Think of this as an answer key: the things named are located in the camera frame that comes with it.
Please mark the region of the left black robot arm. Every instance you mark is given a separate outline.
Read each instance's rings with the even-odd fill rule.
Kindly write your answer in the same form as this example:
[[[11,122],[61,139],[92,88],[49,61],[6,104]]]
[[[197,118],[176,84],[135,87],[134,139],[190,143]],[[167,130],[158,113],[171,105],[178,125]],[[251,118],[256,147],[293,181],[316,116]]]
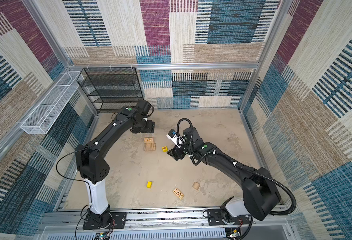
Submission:
[[[153,134],[155,123],[148,118],[154,107],[145,100],[135,106],[123,106],[112,122],[86,145],[75,149],[77,170],[85,182],[89,208],[87,209],[84,230],[108,229],[112,227],[113,217],[106,195],[106,177],[110,166],[105,161],[110,148],[126,132],[133,134]]]

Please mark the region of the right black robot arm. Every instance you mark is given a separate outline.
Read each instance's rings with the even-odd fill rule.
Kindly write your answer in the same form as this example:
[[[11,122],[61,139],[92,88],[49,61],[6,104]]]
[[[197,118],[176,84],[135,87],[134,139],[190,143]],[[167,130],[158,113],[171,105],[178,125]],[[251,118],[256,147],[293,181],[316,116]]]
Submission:
[[[284,211],[274,209],[281,196],[276,181],[265,168],[255,169],[237,162],[216,145],[204,142],[196,128],[187,128],[182,134],[171,129],[167,138],[175,144],[167,152],[175,161],[189,155],[195,166],[200,163],[211,166],[241,187],[242,197],[231,197],[221,205],[220,215],[225,224],[234,223],[239,216],[250,216],[262,221],[267,215],[285,215]]]

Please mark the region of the patterned wood block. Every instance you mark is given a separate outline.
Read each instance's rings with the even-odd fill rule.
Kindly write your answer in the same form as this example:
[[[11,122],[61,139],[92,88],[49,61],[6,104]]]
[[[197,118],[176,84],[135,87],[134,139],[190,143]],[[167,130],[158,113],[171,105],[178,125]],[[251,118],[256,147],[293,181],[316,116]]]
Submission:
[[[154,143],[154,138],[144,138],[144,143],[145,143],[145,144]]]
[[[175,194],[175,196],[179,199],[179,200],[182,200],[184,198],[184,194],[178,189],[178,188],[175,188],[173,190],[173,193]]]

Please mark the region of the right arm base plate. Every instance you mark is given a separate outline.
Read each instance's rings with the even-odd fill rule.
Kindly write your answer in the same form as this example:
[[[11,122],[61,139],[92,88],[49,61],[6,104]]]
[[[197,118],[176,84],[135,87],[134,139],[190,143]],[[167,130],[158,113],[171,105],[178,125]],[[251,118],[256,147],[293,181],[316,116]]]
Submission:
[[[203,211],[203,217],[207,218],[210,226],[219,226],[219,225],[248,225],[250,217],[246,215],[240,215],[238,217],[232,217],[228,215],[223,217],[221,209],[207,209]]]

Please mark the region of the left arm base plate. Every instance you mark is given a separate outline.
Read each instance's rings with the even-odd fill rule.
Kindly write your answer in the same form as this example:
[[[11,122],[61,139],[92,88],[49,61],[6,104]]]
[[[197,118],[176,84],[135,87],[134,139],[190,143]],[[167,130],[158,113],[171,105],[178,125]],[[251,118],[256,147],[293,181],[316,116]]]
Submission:
[[[92,217],[89,213],[86,214],[85,221],[83,223],[83,230],[112,230],[123,229],[126,224],[127,212],[110,212],[103,220],[96,220],[96,217]]]

